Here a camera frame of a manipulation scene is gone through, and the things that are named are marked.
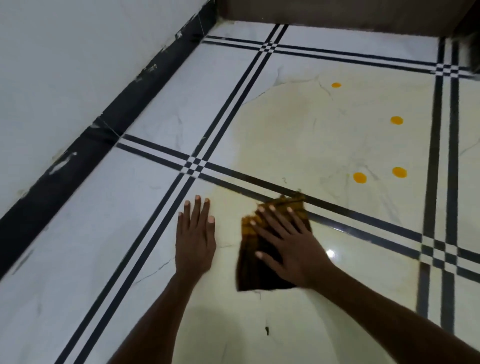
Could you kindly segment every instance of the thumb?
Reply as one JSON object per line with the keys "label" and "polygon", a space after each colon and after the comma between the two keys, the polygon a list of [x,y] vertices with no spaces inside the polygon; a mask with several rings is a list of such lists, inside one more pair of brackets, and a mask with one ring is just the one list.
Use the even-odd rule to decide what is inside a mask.
{"label": "thumb", "polygon": [[215,242],[215,218],[213,216],[209,216],[207,219],[207,248],[208,249],[215,249],[216,242]]}
{"label": "thumb", "polygon": [[255,255],[257,258],[262,260],[265,264],[267,264],[278,276],[282,279],[285,279],[284,277],[286,276],[286,270],[283,268],[283,266],[277,262],[275,259],[273,259],[270,255],[264,252],[255,252]]}

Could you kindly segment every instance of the finger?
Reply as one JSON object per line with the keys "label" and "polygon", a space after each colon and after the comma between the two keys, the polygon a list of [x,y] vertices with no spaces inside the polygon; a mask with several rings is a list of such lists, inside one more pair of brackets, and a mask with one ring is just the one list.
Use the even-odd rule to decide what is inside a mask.
{"label": "finger", "polygon": [[183,214],[181,213],[181,211],[179,211],[179,219],[177,220],[177,239],[181,235],[182,220],[183,220]]}
{"label": "finger", "polygon": [[279,238],[277,238],[274,234],[271,234],[267,230],[258,226],[254,220],[251,220],[250,224],[252,225],[252,228],[256,231],[258,235],[260,235],[269,243],[271,243],[275,248],[277,248],[278,250],[282,248],[283,242]]}
{"label": "finger", "polygon": [[204,207],[198,218],[198,226],[204,227],[207,223],[208,211],[210,211],[210,199],[206,198],[204,201]]}
{"label": "finger", "polygon": [[264,252],[255,252],[255,255],[257,258],[267,264],[280,278],[285,279],[287,271],[279,262]]}
{"label": "finger", "polygon": [[215,218],[213,216],[208,217],[206,232],[207,232],[207,249],[208,250],[215,250],[215,248],[216,248]]}
{"label": "finger", "polygon": [[187,231],[190,226],[190,201],[185,201],[185,206],[183,207],[183,224],[182,231]]}
{"label": "finger", "polygon": [[198,216],[200,215],[200,206],[202,206],[202,199],[199,195],[195,196],[195,203],[193,205],[192,218],[190,219],[190,229],[194,229],[198,225]]}
{"label": "finger", "polygon": [[264,208],[263,206],[258,206],[258,211],[262,213],[262,215],[265,217],[265,219],[268,222],[268,225],[270,225],[282,238],[286,238],[289,236],[289,233],[283,228],[283,226],[275,220],[272,215],[270,215]]}
{"label": "finger", "polygon": [[275,208],[275,206],[270,205],[269,207],[278,219],[278,221],[282,223],[282,225],[285,227],[285,229],[287,229],[290,234],[298,234],[297,229],[292,224],[290,224],[290,222],[282,214],[280,214],[280,212]]}
{"label": "finger", "polygon": [[295,213],[295,211],[292,210],[291,207],[287,207],[288,213],[292,216],[293,221],[295,221],[295,225],[299,228],[300,232],[308,232],[307,227],[305,224],[300,220],[298,215]]}

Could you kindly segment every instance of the forearm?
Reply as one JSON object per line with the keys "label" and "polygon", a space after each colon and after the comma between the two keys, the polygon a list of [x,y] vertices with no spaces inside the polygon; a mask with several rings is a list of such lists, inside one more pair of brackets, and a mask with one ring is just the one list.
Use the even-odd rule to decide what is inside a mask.
{"label": "forearm", "polygon": [[480,363],[480,353],[338,268],[315,290],[357,321],[397,363]]}
{"label": "forearm", "polygon": [[109,364],[169,364],[180,322],[196,282],[174,275]]}

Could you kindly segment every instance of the person's left hand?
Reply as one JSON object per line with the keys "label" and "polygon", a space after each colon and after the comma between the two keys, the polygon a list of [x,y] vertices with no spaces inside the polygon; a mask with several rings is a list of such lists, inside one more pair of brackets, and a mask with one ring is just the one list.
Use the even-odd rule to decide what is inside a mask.
{"label": "person's left hand", "polygon": [[195,196],[191,218],[190,205],[190,201],[185,201],[183,213],[179,212],[175,265],[179,278],[195,284],[212,266],[216,249],[215,218],[208,216],[210,209],[208,198],[205,199],[200,212],[202,200],[200,196]]}

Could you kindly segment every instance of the hand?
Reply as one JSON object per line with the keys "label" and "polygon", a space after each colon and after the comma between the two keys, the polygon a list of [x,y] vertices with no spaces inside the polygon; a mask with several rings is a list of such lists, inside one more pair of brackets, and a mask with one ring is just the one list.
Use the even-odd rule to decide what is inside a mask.
{"label": "hand", "polygon": [[192,218],[190,218],[190,201],[185,201],[184,211],[179,212],[177,222],[176,274],[179,278],[193,284],[212,266],[216,249],[215,218],[208,216],[210,200],[205,199],[204,207],[200,212],[201,205],[202,200],[197,195]]}
{"label": "hand", "polygon": [[277,248],[282,256],[283,264],[264,252],[255,254],[280,278],[299,287],[316,288],[322,275],[336,269],[318,240],[307,230],[290,207],[287,208],[287,211],[292,216],[298,230],[273,205],[270,206],[270,210],[278,220],[274,219],[263,207],[260,206],[258,210],[281,238],[260,228],[252,220],[253,229]]}

